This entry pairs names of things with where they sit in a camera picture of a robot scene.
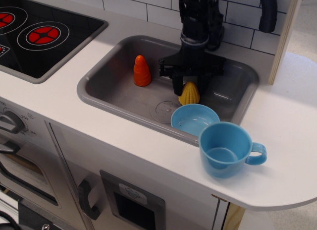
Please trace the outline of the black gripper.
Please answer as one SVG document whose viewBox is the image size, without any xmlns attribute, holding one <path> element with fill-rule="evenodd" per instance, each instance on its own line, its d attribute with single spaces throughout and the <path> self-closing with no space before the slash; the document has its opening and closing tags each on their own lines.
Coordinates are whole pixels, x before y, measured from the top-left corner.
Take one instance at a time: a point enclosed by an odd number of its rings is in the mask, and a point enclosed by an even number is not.
<svg viewBox="0 0 317 230">
<path fill-rule="evenodd" d="M 198 77 L 198 91 L 203 95 L 208 90 L 212 74 L 222 74 L 226 58 L 210 54 L 204 48 L 191 48 L 182 45 L 172 55 L 160 58 L 159 75 L 172 78 L 173 90 L 182 95 L 184 76 Z"/>
</svg>

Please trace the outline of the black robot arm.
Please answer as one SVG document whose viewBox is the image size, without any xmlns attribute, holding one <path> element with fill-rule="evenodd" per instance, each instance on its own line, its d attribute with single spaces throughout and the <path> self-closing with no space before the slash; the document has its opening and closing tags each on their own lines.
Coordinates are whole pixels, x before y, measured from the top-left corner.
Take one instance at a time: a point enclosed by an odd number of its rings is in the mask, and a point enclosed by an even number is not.
<svg viewBox="0 0 317 230">
<path fill-rule="evenodd" d="M 211 52 L 218 49 L 224 35 L 223 14 L 219 0 L 178 0 L 182 22 L 181 48 L 171 56 L 163 57 L 160 76 L 172 79 L 173 89 L 180 96 L 183 78 L 194 76 L 200 94 L 208 89 L 214 75 L 223 75 L 226 59 Z"/>
</svg>

